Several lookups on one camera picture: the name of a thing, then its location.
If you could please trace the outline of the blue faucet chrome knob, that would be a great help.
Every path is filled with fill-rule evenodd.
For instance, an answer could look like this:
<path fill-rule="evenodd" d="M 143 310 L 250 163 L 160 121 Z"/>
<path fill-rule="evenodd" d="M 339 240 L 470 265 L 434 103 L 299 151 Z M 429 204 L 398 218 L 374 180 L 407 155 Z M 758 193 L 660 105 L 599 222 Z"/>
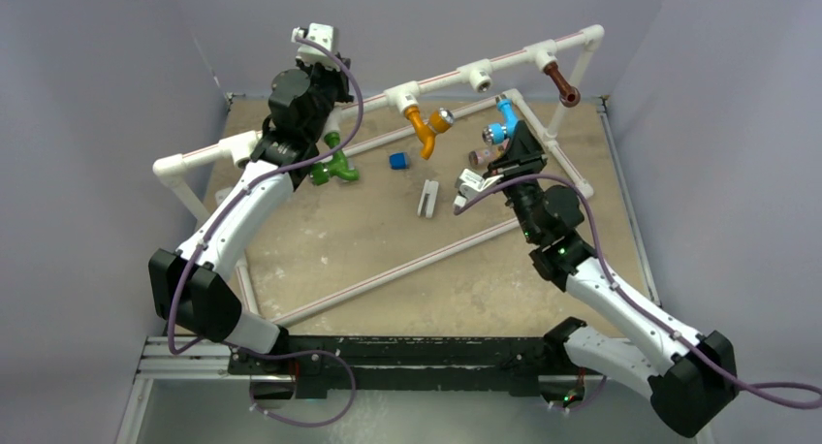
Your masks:
<path fill-rule="evenodd" d="M 516 133 L 517 124 L 520 122 L 513 103 L 507 96 L 497 96 L 495 106 L 503 116 L 503 120 L 491 123 L 482 130 L 481 137 L 487 145 L 499 145 L 512 139 Z"/>

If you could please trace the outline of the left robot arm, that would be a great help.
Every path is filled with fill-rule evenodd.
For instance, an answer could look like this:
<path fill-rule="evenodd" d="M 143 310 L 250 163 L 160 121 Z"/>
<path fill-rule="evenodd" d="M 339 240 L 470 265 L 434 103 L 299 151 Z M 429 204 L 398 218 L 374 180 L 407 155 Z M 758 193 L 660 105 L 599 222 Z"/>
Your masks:
<path fill-rule="evenodd" d="M 269 115 L 240 180 L 204 225 L 176 250 L 157 250 L 148 272 L 156 313 L 173 328 L 251 352 L 266 375 L 283 371 L 286 330 L 243 307 L 228 279 L 246 246 L 323 159 L 318 142 L 338 103 L 362 93 L 349 59 L 299 62 L 272 82 Z"/>

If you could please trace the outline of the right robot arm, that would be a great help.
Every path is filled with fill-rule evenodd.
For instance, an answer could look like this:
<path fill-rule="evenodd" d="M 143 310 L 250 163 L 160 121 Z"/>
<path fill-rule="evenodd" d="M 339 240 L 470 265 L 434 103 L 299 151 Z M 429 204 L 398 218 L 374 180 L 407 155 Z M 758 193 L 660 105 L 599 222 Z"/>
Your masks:
<path fill-rule="evenodd" d="M 492 161 L 486 177 L 499 176 L 537 273 L 562 292 L 593 308 L 624 337 L 619 344 L 603 339 L 581 321 L 553 331 L 544 359 L 558 373 L 574 366 L 592 368 L 646 396 L 671 430 L 696 436 L 739 394 L 730 380 L 712 369 L 737 370 L 731 341 L 686 325 L 633 289 L 601 260 L 595 243 L 577 228 L 585 221 L 583 202 L 573 185 L 563 181 L 547 189 L 536 174 L 546 166 L 542 145 L 519 121 L 507 131 L 506 147 Z"/>

